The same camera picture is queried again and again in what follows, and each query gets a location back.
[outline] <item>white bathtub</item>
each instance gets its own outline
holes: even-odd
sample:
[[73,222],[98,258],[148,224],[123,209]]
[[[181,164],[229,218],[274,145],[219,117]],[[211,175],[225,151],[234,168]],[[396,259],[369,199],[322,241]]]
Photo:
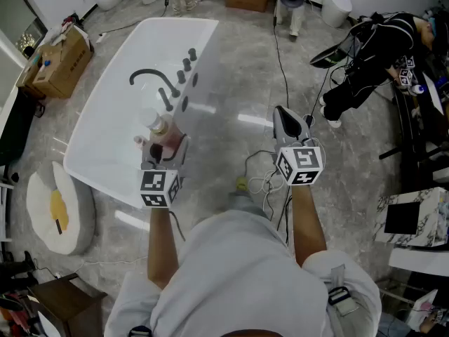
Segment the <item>white bathtub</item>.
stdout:
[[[216,20],[150,18],[142,21],[117,51],[98,80],[70,138],[64,168],[91,187],[135,207],[142,207],[140,169],[142,151],[133,137],[147,136],[148,128],[138,119],[142,108],[153,107],[166,114],[158,89],[167,92],[177,126],[191,136],[215,78],[218,57]],[[188,50],[196,49],[198,59],[185,72],[184,84],[176,72],[183,70]],[[161,78],[143,74],[130,85],[130,75],[139,69],[157,69],[181,92],[173,98]],[[193,86],[194,75],[198,74]],[[182,103],[188,96],[187,109]]]

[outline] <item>round white cushion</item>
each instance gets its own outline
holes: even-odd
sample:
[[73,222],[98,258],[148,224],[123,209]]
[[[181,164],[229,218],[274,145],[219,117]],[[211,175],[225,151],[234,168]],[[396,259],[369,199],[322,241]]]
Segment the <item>round white cushion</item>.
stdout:
[[[50,200],[54,190],[59,190],[69,216],[62,233],[51,215]],[[86,250],[92,241],[95,209],[91,189],[71,177],[55,161],[43,163],[29,178],[27,210],[34,231],[50,251],[76,255]]]

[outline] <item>gray floor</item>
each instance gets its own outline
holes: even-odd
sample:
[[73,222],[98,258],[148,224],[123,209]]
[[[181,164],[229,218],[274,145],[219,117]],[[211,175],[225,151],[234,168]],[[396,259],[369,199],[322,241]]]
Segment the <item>gray floor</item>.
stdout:
[[[243,173],[244,160],[249,154],[261,148],[274,149],[270,127],[237,119],[238,114],[248,114],[271,121],[274,106],[286,104],[272,11],[272,2],[266,13],[256,13],[226,8],[225,0],[206,0],[186,15],[220,21],[221,52],[220,79],[210,95],[210,105],[217,108],[217,113],[204,118],[202,129],[195,136],[187,160],[192,176],[179,193],[173,209],[186,235],[198,221],[225,209],[227,193],[233,190],[235,177]],[[143,6],[140,0],[124,0],[106,13],[99,9],[93,11],[85,21],[85,28],[95,42],[102,31],[160,16],[162,12],[163,0],[151,6]],[[312,11],[306,6],[306,13],[306,22],[296,42],[289,41],[286,26],[276,28],[288,80],[290,107],[300,115],[310,112],[326,73],[310,66],[309,60],[346,34],[327,26],[317,15],[317,9]],[[133,261],[147,255],[148,233],[121,222],[114,215],[122,211],[140,219],[143,226],[149,220],[148,214],[101,192],[93,191],[96,234],[91,247],[82,256],[67,257],[49,252],[33,232],[25,207],[30,175],[45,159],[62,161],[66,144],[94,85],[132,30],[133,27],[129,27],[108,34],[95,46],[95,55],[72,97],[47,100],[45,115],[34,119],[25,152],[11,167],[11,173],[20,174],[11,207],[13,243],[10,249],[16,260],[22,258],[21,253],[26,249],[38,259],[40,266],[64,275],[75,271],[84,261]],[[312,128],[312,133],[326,149],[326,169],[312,189],[328,247],[349,253],[374,279],[388,273],[391,247],[371,239],[373,208],[379,195],[399,192],[400,187],[397,158],[384,161],[377,158],[379,153],[395,146],[398,138],[396,113],[385,98],[389,95],[389,86],[383,86],[358,110],[344,114],[342,128],[337,130],[330,128],[317,110]],[[250,160],[248,176],[263,176],[272,168],[270,156],[260,154]],[[279,182],[279,178],[274,178],[275,184]],[[253,189],[257,189],[258,184],[260,182],[255,182]],[[285,196],[286,187],[270,195],[274,223],[279,220]],[[263,194],[255,196],[259,204],[262,199]],[[179,247],[181,240],[177,232],[175,238]],[[86,282],[109,294],[103,308],[107,316],[124,274],[129,270],[144,272],[145,268],[143,259],[130,264],[85,265],[78,273]],[[41,281],[51,279],[45,270],[36,275]]]

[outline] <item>black strap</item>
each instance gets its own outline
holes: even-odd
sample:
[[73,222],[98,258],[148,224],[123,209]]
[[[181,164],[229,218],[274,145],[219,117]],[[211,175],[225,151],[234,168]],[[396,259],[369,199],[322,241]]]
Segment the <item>black strap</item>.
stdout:
[[137,326],[131,329],[128,333],[128,337],[152,337],[152,332],[148,327]]

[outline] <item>black curved spout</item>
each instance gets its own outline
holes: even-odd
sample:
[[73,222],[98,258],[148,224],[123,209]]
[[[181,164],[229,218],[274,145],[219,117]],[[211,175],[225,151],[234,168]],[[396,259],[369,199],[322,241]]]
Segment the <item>black curved spout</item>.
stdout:
[[163,79],[163,82],[165,82],[167,84],[167,86],[169,87],[169,89],[171,90],[171,95],[174,98],[178,98],[181,95],[181,92],[179,90],[177,90],[170,82],[170,80],[167,79],[167,76],[163,73],[160,72],[159,70],[155,70],[155,69],[141,69],[141,70],[137,70],[134,71],[131,76],[129,76],[129,83],[131,85],[134,85],[134,78],[136,76],[139,76],[141,74],[153,74],[156,76],[159,76],[161,79]]

